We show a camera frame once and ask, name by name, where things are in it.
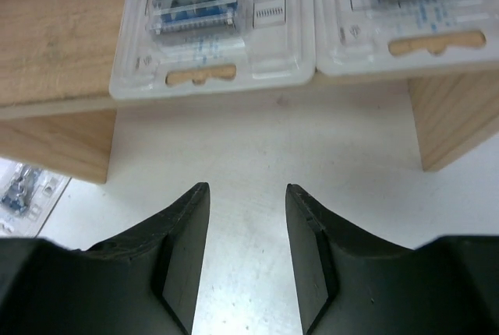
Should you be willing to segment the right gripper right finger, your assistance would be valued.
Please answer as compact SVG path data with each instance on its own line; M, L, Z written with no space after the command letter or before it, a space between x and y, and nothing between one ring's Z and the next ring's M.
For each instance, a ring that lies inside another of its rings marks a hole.
M288 185L285 214L305 334L495 334L498 238L407 249Z

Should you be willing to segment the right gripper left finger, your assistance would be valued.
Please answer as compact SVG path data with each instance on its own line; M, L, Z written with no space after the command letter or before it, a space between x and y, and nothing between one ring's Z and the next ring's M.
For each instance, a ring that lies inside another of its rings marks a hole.
M209 185L197 183L87 250L2 239L2 333L191 333L210 202Z

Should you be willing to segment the blue razor blister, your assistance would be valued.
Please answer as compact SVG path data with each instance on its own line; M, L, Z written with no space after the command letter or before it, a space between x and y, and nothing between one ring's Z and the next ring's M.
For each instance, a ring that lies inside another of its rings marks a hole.
M120 101L300 86L313 0L125 0L109 92Z
M1 160L1 236L38 236L70 178L10 160Z
M498 63L498 0L315 0L315 25L328 76Z

